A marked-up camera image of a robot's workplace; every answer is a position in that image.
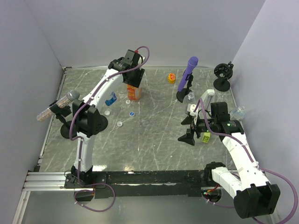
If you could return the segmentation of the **orange drink bottle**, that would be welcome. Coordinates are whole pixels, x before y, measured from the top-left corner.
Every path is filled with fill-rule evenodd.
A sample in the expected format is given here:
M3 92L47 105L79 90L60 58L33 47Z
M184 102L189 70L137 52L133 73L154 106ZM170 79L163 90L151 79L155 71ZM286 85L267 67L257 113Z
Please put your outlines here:
M142 95L142 88L127 85L127 96L129 100L138 101Z

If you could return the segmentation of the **blue label water bottle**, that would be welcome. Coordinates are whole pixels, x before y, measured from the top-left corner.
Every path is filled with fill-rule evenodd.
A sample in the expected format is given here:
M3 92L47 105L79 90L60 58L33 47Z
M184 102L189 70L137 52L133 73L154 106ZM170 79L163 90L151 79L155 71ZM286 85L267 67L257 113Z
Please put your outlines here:
M116 100L117 100L117 96L116 96L115 92L113 91L113 92L109 95L108 99L105 101L105 104L106 104L107 106L111 106Z

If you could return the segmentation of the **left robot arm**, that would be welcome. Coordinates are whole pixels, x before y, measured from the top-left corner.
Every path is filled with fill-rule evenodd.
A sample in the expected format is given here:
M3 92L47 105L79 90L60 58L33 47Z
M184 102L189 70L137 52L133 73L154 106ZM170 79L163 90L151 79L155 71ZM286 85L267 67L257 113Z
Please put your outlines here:
M112 60L103 78L82 100L72 103L73 119L70 131L76 130L77 136L70 140L77 140L77 155L71 168L71 174L76 183L83 188L93 185L93 148L95 137L107 128L108 120L100 114L110 95L125 83L138 88L145 70L142 66L149 56L142 56L138 50L128 50L125 56Z

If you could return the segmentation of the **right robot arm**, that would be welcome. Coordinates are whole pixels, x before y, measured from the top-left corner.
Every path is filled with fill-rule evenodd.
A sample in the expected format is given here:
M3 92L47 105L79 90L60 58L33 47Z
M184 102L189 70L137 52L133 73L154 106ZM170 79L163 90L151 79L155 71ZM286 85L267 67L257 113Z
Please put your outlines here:
M277 205L280 189L271 184L258 167L252 155L242 125L231 120L226 102L211 103L211 118L199 118L204 113L199 105L188 104L187 117L182 125L189 125L186 134L178 140L189 145L201 133L219 136L235 164L238 177L234 176L224 164L211 162L204 169L204 181L209 186L219 184L233 198L234 208L240 218L270 215Z

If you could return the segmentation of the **clear open bottle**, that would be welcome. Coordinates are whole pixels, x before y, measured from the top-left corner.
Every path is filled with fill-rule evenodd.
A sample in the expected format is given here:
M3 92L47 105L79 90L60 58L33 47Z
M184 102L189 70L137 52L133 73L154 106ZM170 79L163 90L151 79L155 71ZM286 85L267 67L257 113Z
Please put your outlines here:
M195 93L193 91L189 92L187 95L184 96L183 104L197 104Z

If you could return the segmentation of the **small clear labelled bottle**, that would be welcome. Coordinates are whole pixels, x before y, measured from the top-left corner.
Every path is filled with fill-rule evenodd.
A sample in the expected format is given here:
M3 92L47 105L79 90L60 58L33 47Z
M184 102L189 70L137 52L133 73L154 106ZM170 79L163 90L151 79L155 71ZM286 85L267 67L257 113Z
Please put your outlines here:
M245 106L237 106L230 111L230 120L241 121L245 117L246 108Z

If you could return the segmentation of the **green toy block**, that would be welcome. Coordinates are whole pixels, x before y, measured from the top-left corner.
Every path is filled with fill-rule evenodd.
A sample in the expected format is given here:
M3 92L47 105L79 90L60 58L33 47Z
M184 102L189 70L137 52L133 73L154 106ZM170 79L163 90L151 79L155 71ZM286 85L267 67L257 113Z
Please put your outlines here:
M203 137L202 137L202 142L204 143L208 143L211 137L211 133L210 132L205 132L203 133Z

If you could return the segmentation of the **purple microphone stand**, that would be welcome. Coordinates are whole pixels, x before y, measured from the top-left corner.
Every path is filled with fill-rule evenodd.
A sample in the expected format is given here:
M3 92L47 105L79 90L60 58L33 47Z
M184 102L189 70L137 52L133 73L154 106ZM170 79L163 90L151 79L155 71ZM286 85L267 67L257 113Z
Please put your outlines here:
M183 88L182 91L177 91L177 94L176 94L177 100L180 103L182 103L184 100L184 97L192 91L192 90L190 90L190 88L192 87L193 75L189 74L187 76L187 80L188 80L188 82L187 82L186 88Z

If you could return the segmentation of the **yellow orange toy cap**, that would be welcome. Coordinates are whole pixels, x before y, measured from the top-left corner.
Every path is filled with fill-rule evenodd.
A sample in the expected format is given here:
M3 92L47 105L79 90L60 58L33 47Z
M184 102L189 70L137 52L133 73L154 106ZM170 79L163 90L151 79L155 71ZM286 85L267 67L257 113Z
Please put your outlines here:
M174 73L170 73L170 74L168 75L168 82L169 82L170 84L174 84L175 81L176 81L176 76L175 76L175 74L174 74Z

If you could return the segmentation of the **empty black stand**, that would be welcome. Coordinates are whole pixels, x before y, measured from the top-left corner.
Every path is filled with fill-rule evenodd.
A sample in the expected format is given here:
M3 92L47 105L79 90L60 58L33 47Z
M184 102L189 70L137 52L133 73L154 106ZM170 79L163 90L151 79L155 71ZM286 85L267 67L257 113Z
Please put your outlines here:
M100 132L104 131L108 126L108 120L105 116L100 115Z

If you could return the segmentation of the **purple microphone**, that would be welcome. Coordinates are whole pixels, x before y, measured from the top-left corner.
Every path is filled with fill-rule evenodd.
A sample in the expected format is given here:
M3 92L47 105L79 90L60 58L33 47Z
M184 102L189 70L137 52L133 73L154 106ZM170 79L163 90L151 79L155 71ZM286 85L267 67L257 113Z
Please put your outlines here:
M193 70L197 67L199 59L196 56L192 56L187 63L187 67L183 73L182 79L178 85L178 91L182 91L185 87L186 82L189 80L189 76Z

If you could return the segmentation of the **black round clamp stand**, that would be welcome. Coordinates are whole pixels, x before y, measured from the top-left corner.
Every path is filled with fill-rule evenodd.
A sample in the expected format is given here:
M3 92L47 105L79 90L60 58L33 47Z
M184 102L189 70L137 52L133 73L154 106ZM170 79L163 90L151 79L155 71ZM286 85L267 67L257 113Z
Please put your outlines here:
M228 81L233 76L234 65L229 63L220 63L214 69L216 79L213 83L214 88L221 92L226 92L230 89L230 82Z

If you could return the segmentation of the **silver glitter microphone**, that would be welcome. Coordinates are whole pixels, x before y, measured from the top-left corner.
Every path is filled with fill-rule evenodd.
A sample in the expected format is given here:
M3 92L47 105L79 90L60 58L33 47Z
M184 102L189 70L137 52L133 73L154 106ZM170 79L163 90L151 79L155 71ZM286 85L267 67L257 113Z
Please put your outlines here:
M68 106L72 101L78 99L79 97L80 97L80 93L77 90L69 91L64 97L60 98L55 103L51 104L46 110L44 110L39 115L37 115L36 117L37 121L40 122L45 121L53 114L55 114L55 111L59 111L60 109L63 109L64 107Z

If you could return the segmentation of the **black microphone stand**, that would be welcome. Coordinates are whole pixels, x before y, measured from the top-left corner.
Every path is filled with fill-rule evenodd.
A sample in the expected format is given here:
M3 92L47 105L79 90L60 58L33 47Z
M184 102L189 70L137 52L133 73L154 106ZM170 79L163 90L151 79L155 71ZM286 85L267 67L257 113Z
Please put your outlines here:
M71 114L70 106L67 105L64 108L60 108L57 105L57 100L56 100L52 104L50 104L50 111L55 114L56 119L58 119L61 123L63 123L63 125L60 128L61 136L65 139L69 139L71 121L66 121L65 117Z

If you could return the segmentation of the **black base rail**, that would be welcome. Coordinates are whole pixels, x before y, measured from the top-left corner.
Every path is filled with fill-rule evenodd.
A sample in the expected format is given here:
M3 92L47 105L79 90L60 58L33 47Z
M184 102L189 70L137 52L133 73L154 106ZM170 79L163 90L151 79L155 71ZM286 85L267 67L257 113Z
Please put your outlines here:
M90 190L96 199L113 196L190 196L201 197L217 183L203 170L96 171L87 183L67 174L64 188Z

